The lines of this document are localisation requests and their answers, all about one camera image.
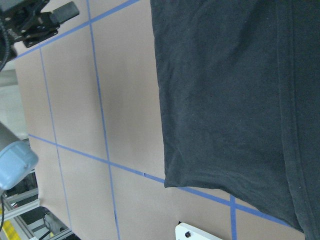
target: floor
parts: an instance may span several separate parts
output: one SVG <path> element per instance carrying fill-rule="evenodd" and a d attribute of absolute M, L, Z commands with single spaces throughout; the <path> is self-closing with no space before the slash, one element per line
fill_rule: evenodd
<path fill-rule="evenodd" d="M 223 240 L 303 240 L 221 190 L 164 188 L 150 3 L 74 2 L 57 36 L 16 45 L 41 205 L 82 240 L 174 240 L 179 221 Z"/>

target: black t-shirt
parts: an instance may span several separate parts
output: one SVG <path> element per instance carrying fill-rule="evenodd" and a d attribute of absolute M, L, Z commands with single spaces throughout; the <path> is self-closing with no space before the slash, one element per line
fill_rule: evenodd
<path fill-rule="evenodd" d="M 165 187 L 320 239 L 320 1 L 151 0 Z"/>

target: blue tape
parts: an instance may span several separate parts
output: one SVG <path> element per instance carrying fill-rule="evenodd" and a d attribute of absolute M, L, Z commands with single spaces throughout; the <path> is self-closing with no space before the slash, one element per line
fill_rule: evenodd
<path fill-rule="evenodd" d="M 83 29 L 84 27 L 88 26 L 89 24 L 90 24 L 90 22 L 89 22 L 89 21 L 86 21 L 86 22 L 80 24 L 79 26 L 76 26 L 76 27 L 74 27 L 74 28 L 72 28 L 72 29 L 70 29 L 70 30 L 68 30 L 68 31 L 66 31 L 66 32 L 63 32 L 63 33 L 57 35 L 56 37 L 49 38 L 48 41 L 45 41 L 45 42 L 43 42 L 43 43 L 40 43 L 39 46 L 40 46 L 40 48 L 41 48 L 41 47 L 43 47 L 43 46 L 46 46 L 46 45 L 48 45 L 48 44 L 51 44 L 52 42 L 55 42 L 55 41 L 57 41 L 57 40 L 65 37 L 65 36 L 68 36 L 69 34 L 72 34 L 72 33 L 76 32 L 76 31 L 78 31 L 78 30 L 80 30 L 80 29 Z"/>
<path fill-rule="evenodd" d="M 87 8 L 88 8 L 88 17 L 89 17 L 89 23 L 90 23 L 89 26 L 90 26 L 90 36 L 91 36 L 91 43 L 92 43 L 93 63 L 94 63 L 96 84 L 97 84 L 97 90 L 98 90 L 98 96 L 99 96 L 101 122 L 102 122 L 102 126 L 103 126 L 104 145 L 105 145 L 105 151 L 106 151 L 107 160 L 108 160 L 108 162 L 110 162 L 109 147 L 108 147 L 108 137 L 107 137 L 107 128 L 106 128 L 105 114 L 104 114 L 104 108 L 103 108 L 102 97 L 101 97 L 100 79 L 99 79 L 99 73 L 98 73 L 98 67 L 97 67 L 97 58 L 96 58 L 95 38 L 94 38 L 93 28 L 92 28 L 92 20 L 91 20 L 89 0 L 86 0 L 86 5 L 87 5 Z M 115 193 L 114 193 L 114 183 L 113 183 L 112 171 L 111 171 L 110 164 L 108 164 L 108 171 L 109 171 L 109 178 L 110 178 L 110 188 L 111 188 L 111 196 L 112 196 L 112 203 L 113 203 L 113 212 L 114 212 L 114 221 L 115 221 L 115 226 L 116 226 L 116 232 L 117 232 L 118 240 L 121 240 L 118 217 L 117 217 L 117 207 L 116 207 Z"/>
<path fill-rule="evenodd" d="M 62 181 L 62 186 L 63 186 L 63 192 L 64 192 L 64 199 L 65 199 L 65 204 L 66 204 L 66 210 L 67 210 L 67 214 L 68 214 L 68 218 L 69 218 L 70 229 L 72 230 L 72 223 L 71 223 L 71 218 L 70 218 L 70 211 L 69 211 L 67 191 L 66 191 L 64 176 L 63 176 L 63 174 L 62 174 L 62 168 L 61 168 L 61 161 L 60 161 L 59 149 L 58 149 L 58 146 L 57 146 L 57 136 L 56 136 L 55 122 L 54 122 L 54 117 L 53 117 L 52 108 L 51 108 L 50 94 L 49 94 L 48 83 L 47 83 L 47 75 L 46 75 L 46 70 L 45 70 L 45 65 L 44 65 L 44 58 L 43 58 L 43 55 L 42 55 L 42 50 L 41 50 L 41 48 L 40 48 L 40 58 L 41 58 L 41 65 L 42 65 L 42 70 L 43 70 L 45 90 L 46 90 L 46 95 L 47 95 L 47 98 L 48 98 L 49 111 L 50 111 L 50 117 L 51 117 L 51 123 L 52 123 L 52 130 L 53 130 L 54 141 L 55 141 L 55 148 L 56 148 L 56 153 L 57 153 L 57 157 L 58 157 L 58 164 L 59 164 L 59 168 L 60 168 L 60 175 L 61 175 L 61 181 Z"/>
<path fill-rule="evenodd" d="M 125 170 L 125 171 L 127 171 L 127 172 L 130 172 L 130 173 L 133 173 L 133 174 L 137 174 L 137 175 L 140 175 L 140 176 L 143 176 L 143 177 L 144 177 L 144 173 L 141 172 L 141 171 L 134 170 L 134 169 L 132 169 L 132 168 L 129 168 L 129 167 L 127 167 L 127 166 L 123 166 L 123 165 L 117 164 L 117 163 L 112 162 L 112 161 L 110 161 L 109 164 L 110 164 L 111 166 L 114 166 L 114 167 L 118 168 L 118 169 L 122 169 L 122 170 Z"/>
<path fill-rule="evenodd" d="M 34 138 L 34 139 L 38 139 L 38 140 L 43 141 L 43 142 L 45 142 L 45 143 L 52 144 L 52 145 L 56 145 L 55 142 L 49 141 L 49 140 L 44 139 L 44 138 L 42 138 L 42 137 L 35 136 L 35 135 L 32 135 L 32 134 L 28 134 L 28 135 L 29 135 L 29 137 L 32 137 L 32 138 Z"/>
<path fill-rule="evenodd" d="M 118 5 L 118 6 L 116 6 L 116 7 L 114 7 L 114 8 L 112 8 L 112 9 L 110 9 L 110 10 L 108 10 L 108 11 L 106 11 L 106 12 L 104 12 L 104 13 L 102 13 L 102 14 L 94 17 L 94 18 L 92 18 L 92 19 L 91 19 L 91 22 L 94 23 L 94 22 L 96 22 L 96 21 L 99 21 L 100 19 L 103 19 L 103 18 L 105 18 L 106 16 L 109 16 L 109 15 L 111 15 L 111 14 L 114 14 L 115 12 L 118 12 L 119 10 L 124 9 L 124 8 L 126 8 L 126 7 L 134 4 L 134 3 L 136 3 L 136 2 L 139 2 L 139 0 L 129 0 L 129 1 L 126 1 L 126 2 L 124 2 L 124 3 L 122 3 L 122 4 Z"/>
<path fill-rule="evenodd" d="M 214 202 L 230 206 L 230 201 L 225 200 L 223 198 L 220 198 L 220 197 L 217 197 L 217 196 L 214 196 L 214 195 L 211 195 L 211 194 L 208 194 L 208 193 L 205 193 L 205 192 L 202 192 L 202 191 L 190 188 L 190 187 L 178 187 L 178 188 L 183 190 L 183 191 L 186 191 L 188 193 L 192 193 L 194 195 L 200 196 L 202 198 L 209 199 L 209 200 L 212 200 Z"/>
<path fill-rule="evenodd" d="M 35 50 L 37 50 L 37 49 L 39 49 L 39 48 L 40 48 L 40 46 L 37 45 L 37 46 L 35 46 L 34 48 L 31 48 L 30 50 L 25 51 L 24 53 L 19 54 L 15 59 L 21 58 L 21 57 L 23 57 L 24 55 L 27 55 L 27 54 L 29 54 L 29 53 L 32 53 L 33 51 L 35 51 Z"/>
<path fill-rule="evenodd" d="M 274 216 L 270 216 L 268 214 L 265 214 L 263 212 L 260 212 L 259 210 L 256 210 L 256 209 L 253 209 L 253 208 L 250 208 L 250 207 L 247 207 L 247 206 L 243 206 L 243 205 L 240 205 L 238 203 L 235 204 L 235 208 L 240 210 L 240 211 L 243 211 L 243 212 L 246 212 L 248 214 L 252 214 L 252 215 L 255 215 L 257 217 L 260 217 L 260 218 L 263 218 L 263 219 L 267 219 L 271 222 L 274 222 L 274 223 L 277 223 L 277 224 L 281 224 L 281 225 L 284 225 L 286 227 L 289 227 L 291 228 L 291 226 L 289 226 L 287 223 L 285 223 L 284 221 L 274 217 Z"/>
<path fill-rule="evenodd" d="M 236 198 L 230 195 L 230 221 L 232 240 L 237 240 L 237 213 L 236 213 Z"/>
<path fill-rule="evenodd" d="M 73 148 L 70 148 L 70 147 L 67 147 L 67 146 L 63 146 L 63 145 L 61 145 L 61 144 L 57 144 L 57 146 L 58 146 L 59 148 L 68 150 L 68 151 L 73 152 L 73 153 L 75 153 L 75 154 L 79 154 L 79 155 L 82 155 L 82 156 L 84 156 L 84 157 L 87 157 L 87 158 L 90 158 L 90 159 L 93 159 L 93 160 L 97 160 L 97 161 L 102 162 L 102 163 L 104 163 L 104 164 L 108 164 L 108 161 L 107 161 L 107 160 L 102 159 L 102 158 L 100 158 L 100 157 L 93 156 L 93 155 L 91 155 L 91 154 L 88 154 L 88 153 L 85 153 L 85 152 L 82 152 L 82 151 L 78 151 L 78 150 L 76 150 L 76 149 L 73 149 Z"/>
<path fill-rule="evenodd" d="M 165 180 L 160 178 L 160 177 L 152 176 L 152 175 L 149 175 L 147 173 L 144 173 L 143 176 L 145 176 L 147 179 L 154 180 L 154 181 L 156 181 L 158 183 L 161 183 L 161 184 L 165 183 Z"/>

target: cable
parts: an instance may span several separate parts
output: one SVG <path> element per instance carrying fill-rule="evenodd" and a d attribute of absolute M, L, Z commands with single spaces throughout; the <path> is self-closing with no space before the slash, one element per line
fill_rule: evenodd
<path fill-rule="evenodd" d="M 0 63 L 0 72 L 2 71 L 2 69 L 5 67 L 8 57 L 9 57 L 9 53 L 10 53 L 10 42 L 9 42 L 9 37 L 8 37 L 8 33 L 6 31 L 5 25 L 0 17 L 0 29 L 2 32 L 2 36 L 4 39 L 4 56 L 3 59 Z"/>
<path fill-rule="evenodd" d="M 4 221 L 5 221 L 5 207 L 4 207 L 4 196 L 1 195 L 1 211 L 2 211 L 2 218 L 1 218 L 1 224 L 0 224 L 0 232 L 2 230 L 2 227 L 4 225 Z"/>

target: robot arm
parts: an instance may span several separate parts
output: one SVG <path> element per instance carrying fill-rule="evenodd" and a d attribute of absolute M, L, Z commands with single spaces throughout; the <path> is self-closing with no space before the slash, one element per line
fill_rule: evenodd
<path fill-rule="evenodd" d="M 19 183 L 37 162 L 29 146 L 0 122 L 0 193 Z"/>
<path fill-rule="evenodd" d="M 61 24 L 79 15 L 73 1 L 53 12 L 41 12 L 48 3 L 49 0 L 0 0 L 1 65 L 17 57 L 14 43 L 23 41 L 30 48 L 56 35 Z"/>

